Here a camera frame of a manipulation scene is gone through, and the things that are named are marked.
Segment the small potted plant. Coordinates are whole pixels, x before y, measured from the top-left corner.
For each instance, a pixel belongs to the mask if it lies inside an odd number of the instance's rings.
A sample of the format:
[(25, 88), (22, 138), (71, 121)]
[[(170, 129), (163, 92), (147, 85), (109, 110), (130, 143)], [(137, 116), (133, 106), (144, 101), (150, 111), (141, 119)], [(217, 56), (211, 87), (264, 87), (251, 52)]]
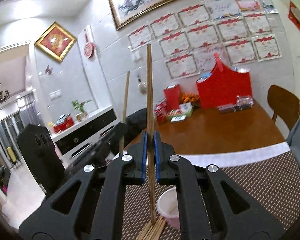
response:
[(74, 100), (71, 102), (74, 110), (79, 111), (79, 113), (76, 115), (76, 120), (77, 121), (83, 121), (87, 116), (87, 111), (84, 109), (84, 106), (91, 102), (91, 100), (87, 100), (87, 101), (83, 101), (83, 102), (79, 102), (78, 100)]

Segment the white small device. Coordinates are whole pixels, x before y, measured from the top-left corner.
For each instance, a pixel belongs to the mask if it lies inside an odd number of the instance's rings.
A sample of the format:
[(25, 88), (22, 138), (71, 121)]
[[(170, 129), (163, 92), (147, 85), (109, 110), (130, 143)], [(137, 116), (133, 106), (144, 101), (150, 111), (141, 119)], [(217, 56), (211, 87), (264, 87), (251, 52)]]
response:
[(186, 118), (187, 118), (186, 115), (174, 116), (174, 117), (171, 119), (171, 122), (182, 122), (182, 121), (185, 121)]

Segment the white sideboard cabinet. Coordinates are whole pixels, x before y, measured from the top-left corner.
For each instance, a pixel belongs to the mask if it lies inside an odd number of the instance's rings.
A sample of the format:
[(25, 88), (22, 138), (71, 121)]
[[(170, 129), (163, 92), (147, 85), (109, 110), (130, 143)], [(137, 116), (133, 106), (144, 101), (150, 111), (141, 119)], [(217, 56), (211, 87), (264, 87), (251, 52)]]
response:
[(88, 114), (83, 121), (76, 121), (70, 128), (53, 134), (51, 138), (63, 166), (67, 168), (119, 122), (114, 108), (109, 106), (98, 109)]

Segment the packaged snack bag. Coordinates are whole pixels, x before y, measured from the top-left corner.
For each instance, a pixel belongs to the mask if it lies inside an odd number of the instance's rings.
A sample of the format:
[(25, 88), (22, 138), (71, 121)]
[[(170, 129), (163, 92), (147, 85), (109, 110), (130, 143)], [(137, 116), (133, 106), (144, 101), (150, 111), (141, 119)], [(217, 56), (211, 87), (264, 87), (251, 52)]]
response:
[(254, 100), (250, 96), (237, 96), (235, 104), (227, 104), (217, 107), (222, 113), (237, 112), (250, 109), (254, 105)]

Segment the orange snack packet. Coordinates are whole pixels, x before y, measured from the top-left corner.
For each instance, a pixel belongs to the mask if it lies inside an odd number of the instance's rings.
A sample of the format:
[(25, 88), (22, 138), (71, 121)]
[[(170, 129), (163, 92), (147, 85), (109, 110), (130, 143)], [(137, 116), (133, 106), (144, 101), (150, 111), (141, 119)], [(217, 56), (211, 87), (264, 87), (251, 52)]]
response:
[(180, 95), (180, 103), (196, 103), (199, 100), (199, 95), (197, 94), (188, 94), (181, 93)]

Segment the green flat box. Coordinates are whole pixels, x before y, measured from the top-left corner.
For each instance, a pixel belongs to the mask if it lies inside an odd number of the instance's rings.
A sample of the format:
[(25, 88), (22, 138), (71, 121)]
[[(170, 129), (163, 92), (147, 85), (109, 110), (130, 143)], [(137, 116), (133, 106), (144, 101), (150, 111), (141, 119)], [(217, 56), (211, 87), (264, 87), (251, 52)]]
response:
[(185, 115), (187, 118), (192, 115), (193, 112), (193, 105), (192, 103), (182, 103), (179, 105), (178, 109), (171, 110), (166, 114), (166, 120), (171, 120), (176, 116)]

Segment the brown wooden chair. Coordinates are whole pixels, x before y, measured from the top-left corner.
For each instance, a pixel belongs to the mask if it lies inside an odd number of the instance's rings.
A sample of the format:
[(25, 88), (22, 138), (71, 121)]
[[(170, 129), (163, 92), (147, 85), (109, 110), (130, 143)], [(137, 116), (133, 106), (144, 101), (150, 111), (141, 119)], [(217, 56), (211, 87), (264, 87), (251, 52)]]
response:
[(267, 102), (273, 110), (273, 122), (276, 122), (279, 116), (291, 130), (300, 117), (300, 99), (278, 85), (271, 85), (268, 89)]

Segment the black jacket on chair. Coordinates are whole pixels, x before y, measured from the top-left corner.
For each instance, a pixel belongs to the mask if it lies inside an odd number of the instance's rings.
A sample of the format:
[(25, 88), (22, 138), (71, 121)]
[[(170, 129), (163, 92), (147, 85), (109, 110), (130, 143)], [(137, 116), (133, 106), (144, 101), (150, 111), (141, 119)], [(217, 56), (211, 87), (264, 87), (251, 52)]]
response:
[(119, 153), (119, 142), (124, 135), (124, 147), (129, 145), (147, 127), (147, 109), (142, 108), (126, 117), (126, 124), (123, 127), (119, 123), (110, 132), (110, 151), (114, 155)]

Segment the wooden chopstick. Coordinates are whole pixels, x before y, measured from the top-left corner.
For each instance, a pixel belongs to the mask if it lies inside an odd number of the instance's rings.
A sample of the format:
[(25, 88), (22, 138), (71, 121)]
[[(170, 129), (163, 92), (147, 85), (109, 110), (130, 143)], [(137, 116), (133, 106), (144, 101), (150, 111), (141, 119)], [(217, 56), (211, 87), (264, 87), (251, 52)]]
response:
[[(122, 123), (126, 123), (126, 113), (127, 113), (127, 101), (128, 101), (128, 90), (129, 90), (129, 79), (130, 79), (130, 71), (127, 72), (126, 77), (126, 85), (125, 85), (125, 94), (124, 94), (124, 101), (123, 101), (123, 110), (122, 110)], [(125, 144), (125, 136), (120, 139), (119, 143), (119, 155), (123, 155), (123, 149)]]
[(155, 157), (153, 150), (154, 133), (154, 111), (153, 111), (153, 71), (152, 71), (152, 46), (147, 44), (147, 160), (148, 160), (148, 182), (149, 182), (149, 204), (150, 218), (154, 225), (155, 218)]

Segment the red round wall ornament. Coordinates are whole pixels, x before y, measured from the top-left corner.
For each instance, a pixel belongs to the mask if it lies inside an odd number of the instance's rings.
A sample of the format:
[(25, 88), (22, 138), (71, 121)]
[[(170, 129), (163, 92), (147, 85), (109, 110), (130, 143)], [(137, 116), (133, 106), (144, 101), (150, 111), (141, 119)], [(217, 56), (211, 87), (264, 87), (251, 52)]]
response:
[(90, 59), (94, 55), (94, 45), (93, 45), (93, 42), (91, 42), (91, 40), (90, 40), (88, 31), (86, 28), (84, 29), (84, 37), (85, 37), (84, 55), (85, 55), (85, 57)]

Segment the red container on cabinet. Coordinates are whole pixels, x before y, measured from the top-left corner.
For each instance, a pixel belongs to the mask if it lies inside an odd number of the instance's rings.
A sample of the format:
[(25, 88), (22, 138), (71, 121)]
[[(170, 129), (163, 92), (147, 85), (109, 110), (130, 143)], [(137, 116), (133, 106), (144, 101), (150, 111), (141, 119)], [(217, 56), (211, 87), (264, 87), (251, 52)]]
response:
[(59, 119), (57, 120), (56, 123), (53, 123), (53, 122), (49, 122), (48, 123), (48, 126), (50, 128), (52, 128), (53, 132), (55, 134), (59, 133), (59, 132), (62, 132), (68, 128), (70, 128), (71, 126), (74, 126), (74, 120), (72, 118), (72, 116), (70, 114), (68, 115), (61, 115), (59, 117)]

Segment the red diamond door decoration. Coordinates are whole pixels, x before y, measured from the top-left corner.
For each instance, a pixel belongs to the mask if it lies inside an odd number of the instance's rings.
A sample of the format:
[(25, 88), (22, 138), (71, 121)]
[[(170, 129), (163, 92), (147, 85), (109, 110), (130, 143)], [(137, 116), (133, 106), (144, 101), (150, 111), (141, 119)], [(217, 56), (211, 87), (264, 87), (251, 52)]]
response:
[(288, 18), (295, 24), (300, 31), (300, 10), (290, 1)]

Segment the red soda can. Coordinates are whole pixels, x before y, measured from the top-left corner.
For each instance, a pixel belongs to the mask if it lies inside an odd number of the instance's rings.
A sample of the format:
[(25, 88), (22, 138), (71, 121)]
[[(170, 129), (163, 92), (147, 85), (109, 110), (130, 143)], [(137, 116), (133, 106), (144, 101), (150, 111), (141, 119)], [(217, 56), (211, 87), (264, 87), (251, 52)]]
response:
[(166, 121), (166, 114), (167, 114), (166, 99), (163, 99), (156, 104), (154, 113), (155, 113), (157, 123), (161, 124)]

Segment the hanging scrub brush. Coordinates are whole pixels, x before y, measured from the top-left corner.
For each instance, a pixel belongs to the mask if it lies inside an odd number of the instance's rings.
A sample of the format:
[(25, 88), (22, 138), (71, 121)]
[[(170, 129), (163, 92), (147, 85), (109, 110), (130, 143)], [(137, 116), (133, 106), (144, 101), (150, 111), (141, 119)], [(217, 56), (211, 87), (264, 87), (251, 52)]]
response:
[(142, 81), (141, 76), (139, 74), (137, 75), (137, 78), (139, 92), (144, 95), (147, 93), (147, 83)]

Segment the gold framed red picture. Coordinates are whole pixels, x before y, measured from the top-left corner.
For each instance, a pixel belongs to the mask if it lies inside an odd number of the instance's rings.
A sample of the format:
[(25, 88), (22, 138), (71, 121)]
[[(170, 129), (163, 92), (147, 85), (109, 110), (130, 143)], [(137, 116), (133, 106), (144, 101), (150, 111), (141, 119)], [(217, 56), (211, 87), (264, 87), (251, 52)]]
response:
[(57, 22), (53, 22), (35, 42), (35, 46), (61, 63), (77, 38)]

